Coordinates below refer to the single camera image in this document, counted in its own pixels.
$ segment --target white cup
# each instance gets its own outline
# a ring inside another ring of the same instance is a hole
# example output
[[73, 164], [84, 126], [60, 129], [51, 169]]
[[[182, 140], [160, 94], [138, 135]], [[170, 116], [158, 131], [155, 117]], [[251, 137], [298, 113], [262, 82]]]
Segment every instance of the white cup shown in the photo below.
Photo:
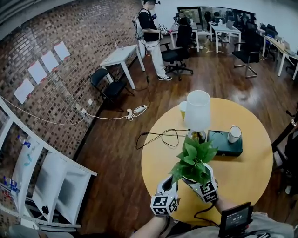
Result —
[[238, 126], [232, 125], [232, 128], [230, 129], [230, 133], [228, 135], [228, 141], [230, 143], [235, 143], [239, 138], [241, 137], [241, 130]]

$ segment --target vr headset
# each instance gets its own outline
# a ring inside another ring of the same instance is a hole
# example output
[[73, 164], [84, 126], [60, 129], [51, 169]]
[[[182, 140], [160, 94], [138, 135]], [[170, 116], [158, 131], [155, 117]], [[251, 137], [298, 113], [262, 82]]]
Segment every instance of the vr headset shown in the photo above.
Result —
[[157, 0], [144, 0], [144, 4], [146, 2], [155, 2], [155, 4], [160, 4], [160, 1], [157, 1]]

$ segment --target wooden floor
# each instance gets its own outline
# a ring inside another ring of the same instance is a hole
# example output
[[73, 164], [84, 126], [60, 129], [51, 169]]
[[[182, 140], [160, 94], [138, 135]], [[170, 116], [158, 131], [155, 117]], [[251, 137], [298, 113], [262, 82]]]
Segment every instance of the wooden floor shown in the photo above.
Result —
[[[214, 43], [209, 49], [214, 50]], [[220, 47], [232, 52], [231, 44]], [[284, 70], [277, 76], [277, 64], [272, 59], [261, 61], [252, 67], [256, 78], [246, 79], [244, 68], [233, 68], [233, 56], [191, 49], [186, 63], [193, 75], [184, 75], [181, 82], [157, 80], [151, 57], [144, 59], [150, 76], [148, 90], [134, 91], [135, 97], [124, 95], [123, 109], [140, 105], [150, 106], [140, 117], [129, 122], [122, 120], [97, 120], [80, 155], [79, 162], [98, 173], [95, 178], [83, 214], [81, 234], [107, 232], [114, 237], [128, 237], [151, 219], [150, 196], [142, 179], [141, 153], [135, 149], [137, 137], [149, 131], [153, 124], [169, 109], [185, 101], [193, 90], [204, 90], [211, 97], [237, 102], [253, 112], [265, 126], [273, 141], [288, 125], [291, 118], [286, 110], [295, 112], [298, 87], [292, 74]], [[136, 88], [146, 87], [146, 74], [136, 61], [130, 74]], [[104, 110], [100, 116], [113, 118], [126, 115], [115, 110]], [[279, 196], [280, 174], [273, 172], [271, 180], [255, 210], [266, 212], [269, 217], [290, 224], [298, 223], [298, 205], [291, 210], [291, 199], [283, 192]]]

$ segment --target lamp base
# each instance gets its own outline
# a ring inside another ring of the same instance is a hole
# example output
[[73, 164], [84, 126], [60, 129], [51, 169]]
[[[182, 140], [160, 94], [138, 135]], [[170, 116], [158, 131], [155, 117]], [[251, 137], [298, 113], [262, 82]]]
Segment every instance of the lamp base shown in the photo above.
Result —
[[190, 130], [190, 132], [188, 133], [188, 137], [190, 137], [192, 139], [197, 139], [200, 144], [204, 143], [206, 141], [205, 131], [195, 132], [195, 131]]

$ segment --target sneaker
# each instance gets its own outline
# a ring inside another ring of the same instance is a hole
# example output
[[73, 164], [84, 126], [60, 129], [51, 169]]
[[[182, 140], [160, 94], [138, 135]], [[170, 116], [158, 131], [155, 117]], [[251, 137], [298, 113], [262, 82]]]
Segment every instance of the sneaker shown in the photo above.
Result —
[[167, 76], [167, 75], [166, 75], [166, 77], [159, 77], [158, 76], [158, 80], [160, 80], [160, 81], [170, 81], [170, 80], [172, 80], [172, 77]]

